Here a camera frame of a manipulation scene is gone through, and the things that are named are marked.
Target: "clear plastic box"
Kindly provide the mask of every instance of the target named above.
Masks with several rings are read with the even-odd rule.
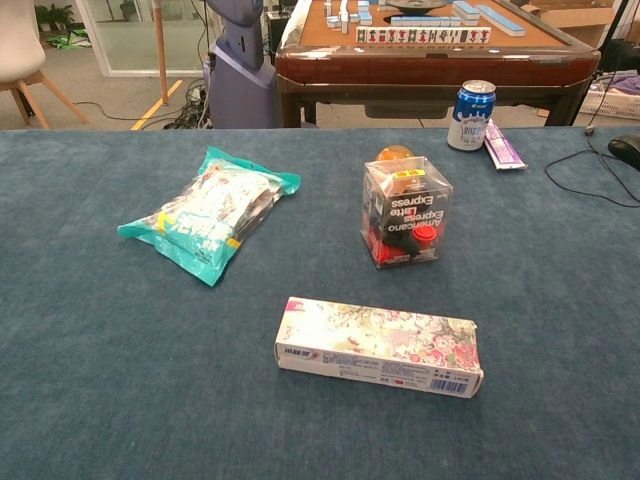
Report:
[[[426,157],[366,163],[361,233],[376,267],[437,259],[452,196]]]

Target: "teal packaging bag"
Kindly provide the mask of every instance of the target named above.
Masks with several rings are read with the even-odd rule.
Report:
[[[148,217],[118,227],[149,243],[207,285],[216,284],[242,242],[282,195],[300,188],[293,173],[209,147],[198,176]]]

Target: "toothpaste box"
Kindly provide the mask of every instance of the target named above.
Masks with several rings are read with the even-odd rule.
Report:
[[[361,234],[375,266],[437,259],[452,196],[426,157],[366,163]]]
[[[470,398],[484,373],[470,320],[291,297],[280,368]]]

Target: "table surface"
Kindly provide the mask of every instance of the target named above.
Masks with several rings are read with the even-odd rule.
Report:
[[[545,30],[540,26],[532,23],[528,19],[528,15],[524,10],[520,9],[507,9],[494,0],[468,0],[470,5],[488,5],[494,11],[508,18],[512,22],[524,27],[526,33],[520,37],[509,36],[499,28],[493,26],[489,21],[481,18],[478,22],[478,27],[490,27],[491,37],[489,42],[484,44],[485,47],[566,47],[566,43],[562,42],[558,37],[551,34],[551,30]],[[340,9],[340,1],[333,0],[332,11],[338,12]],[[348,9],[350,13],[358,12],[357,0],[349,0]],[[393,15],[400,15],[399,11],[380,10],[378,5],[371,5],[371,16],[373,17],[373,27],[391,27],[391,25],[385,21],[385,18]],[[429,12],[429,15],[436,17],[451,17],[453,14],[453,5],[447,5],[442,8],[438,8]],[[356,30],[360,24],[350,23],[349,33],[343,34],[338,29],[332,29],[327,26],[326,16],[324,13],[324,1],[312,0],[309,6],[309,13],[306,17],[306,22],[302,31],[302,38],[300,39],[300,46],[303,47],[324,47],[327,45],[351,45],[361,46],[362,43],[356,42]],[[410,48],[407,45],[402,45],[403,48]],[[420,45],[421,48],[429,47],[442,47],[439,44]],[[463,45],[464,48],[474,48],[477,45]]]
[[[506,133],[527,170],[445,130],[1,132],[0,478],[637,478],[640,212],[545,177],[582,129]],[[439,260],[377,271],[363,162],[394,143],[455,194]],[[215,288],[116,234],[207,145],[303,178]],[[628,201],[595,158],[554,174]],[[463,400],[279,370],[291,295],[470,318],[484,384]]]

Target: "floral printed box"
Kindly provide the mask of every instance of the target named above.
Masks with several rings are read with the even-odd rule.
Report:
[[[280,368],[470,398],[484,373],[470,320],[291,297]]]

